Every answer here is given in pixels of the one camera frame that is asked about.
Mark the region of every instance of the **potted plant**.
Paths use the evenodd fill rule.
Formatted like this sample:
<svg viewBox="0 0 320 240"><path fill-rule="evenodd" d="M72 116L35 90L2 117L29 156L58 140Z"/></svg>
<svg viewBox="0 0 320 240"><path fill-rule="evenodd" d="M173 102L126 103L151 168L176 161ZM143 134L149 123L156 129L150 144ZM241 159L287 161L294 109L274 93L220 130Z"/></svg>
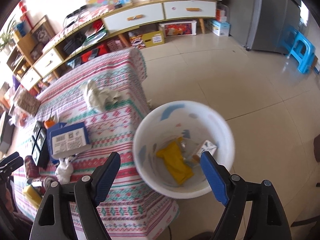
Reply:
<svg viewBox="0 0 320 240"><path fill-rule="evenodd" d="M12 39L12 27L14 25L14 16L9 21L7 29L4 29L0 35L0 52L4 51L5 54L10 54L9 41Z"/></svg>

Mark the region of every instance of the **picture frame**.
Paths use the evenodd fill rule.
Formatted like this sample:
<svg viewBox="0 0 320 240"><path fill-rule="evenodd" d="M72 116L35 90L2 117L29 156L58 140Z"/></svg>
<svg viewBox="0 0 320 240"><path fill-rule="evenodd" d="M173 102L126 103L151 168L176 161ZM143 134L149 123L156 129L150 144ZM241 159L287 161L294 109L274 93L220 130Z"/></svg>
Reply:
<svg viewBox="0 0 320 240"><path fill-rule="evenodd" d="M41 55L42 55L42 49L44 48L44 45L39 42L30 52L30 56L34 61L37 61Z"/></svg>
<svg viewBox="0 0 320 240"><path fill-rule="evenodd" d="M36 43L42 43L43 46L45 46L55 35L47 15L44 15L31 30L32 38Z"/></svg>

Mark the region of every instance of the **stainless steel refrigerator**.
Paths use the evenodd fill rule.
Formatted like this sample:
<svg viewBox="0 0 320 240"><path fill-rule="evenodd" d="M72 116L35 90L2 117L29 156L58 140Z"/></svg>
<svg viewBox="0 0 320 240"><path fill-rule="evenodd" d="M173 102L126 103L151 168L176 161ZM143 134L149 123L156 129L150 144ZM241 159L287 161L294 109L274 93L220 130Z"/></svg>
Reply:
<svg viewBox="0 0 320 240"><path fill-rule="evenodd" d="M286 53L281 39L298 29L301 0L222 0L229 7L230 35L249 49Z"/></svg>

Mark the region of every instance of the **blue gripper pad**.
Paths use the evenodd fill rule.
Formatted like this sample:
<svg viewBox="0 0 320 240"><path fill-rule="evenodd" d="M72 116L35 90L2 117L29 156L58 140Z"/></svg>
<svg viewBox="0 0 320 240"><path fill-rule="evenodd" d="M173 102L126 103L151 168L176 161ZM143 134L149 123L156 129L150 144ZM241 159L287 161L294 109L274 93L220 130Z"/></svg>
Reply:
<svg viewBox="0 0 320 240"><path fill-rule="evenodd" d="M115 155L112 156L114 153L112 153L110 157L113 157L109 165L107 166L104 173L101 175L97 185L96 185L96 196L94 198L94 203L96 206L98 206L101 202L105 201L107 198L107 195L109 193L109 190L111 189L112 183L116 178L116 175L120 169L121 165L121 159L119 153L115 152Z"/></svg>
<svg viewBox="0 0 320 240"><path fill-rule="evenodd" d="M229 202L229 197L227 195L227 186L222 177L219 175L218 170L210 160L210 156L207 156L205 152L200 157L200 166L205 177L207 178L207 181L212 189L212 192L214 193L215 198L224 206L227 206Z"/></svg>

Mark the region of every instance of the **white drawer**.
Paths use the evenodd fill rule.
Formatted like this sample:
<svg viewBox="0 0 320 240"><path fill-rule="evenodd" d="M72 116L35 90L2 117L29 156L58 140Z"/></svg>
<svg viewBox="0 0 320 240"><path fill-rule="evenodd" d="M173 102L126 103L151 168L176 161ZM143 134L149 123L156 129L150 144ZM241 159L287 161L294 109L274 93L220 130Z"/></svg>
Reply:
<svg viewBox="0 0 320 240"><path fill-rule="evenodd" d="M215 1L172 1L165 2L163 5L166 19L216 17Z"/></svg>
<svg viewBox="0 0 320 240"><path fill-rule="evenodd" d="M42 77L45 77L61 63L62 59L53 48L50 49L33 67Z"/></svg>
<svg viewBox="0 0 320 240"><path fill-rule="evenodd" d="M20 83L26 88L26 90L30 90L35 84L39 82L40 79L41 77L39 76L39 74L33 68L30 68L23 75Z"/></svg>
<svg viewBox="0 0 320 240"><path fill-rule="evenodd" d="M164 20L162 4L148 4L128 9L103 19L110 33L124 30L136 25Z"/></svg>

